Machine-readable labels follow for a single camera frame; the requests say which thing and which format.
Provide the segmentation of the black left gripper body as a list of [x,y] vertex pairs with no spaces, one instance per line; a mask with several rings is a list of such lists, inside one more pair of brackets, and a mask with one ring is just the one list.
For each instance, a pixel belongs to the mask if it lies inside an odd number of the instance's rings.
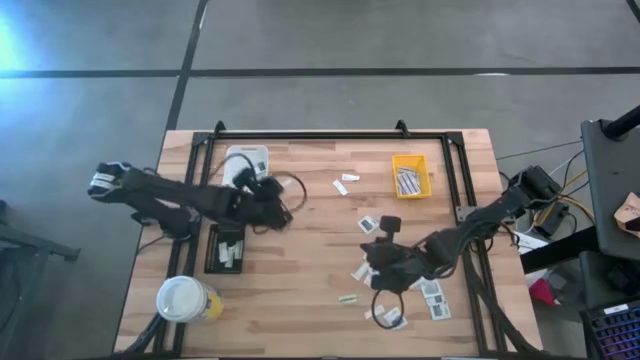
[[280,197],[283,192],[283,186],[275,178],[262,178],[256,182],[253,200],[258,211],[251,223],[254,229],[282,231],[290,224],[293,216]]

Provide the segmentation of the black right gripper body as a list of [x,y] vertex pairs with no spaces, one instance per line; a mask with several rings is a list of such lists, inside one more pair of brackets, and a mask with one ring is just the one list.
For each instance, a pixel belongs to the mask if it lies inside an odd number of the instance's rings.
[[374,290],[401,294],[422,277],[418,259],[409,247],[386,241],[362,243],[360,248],[376,272],[371,279]]

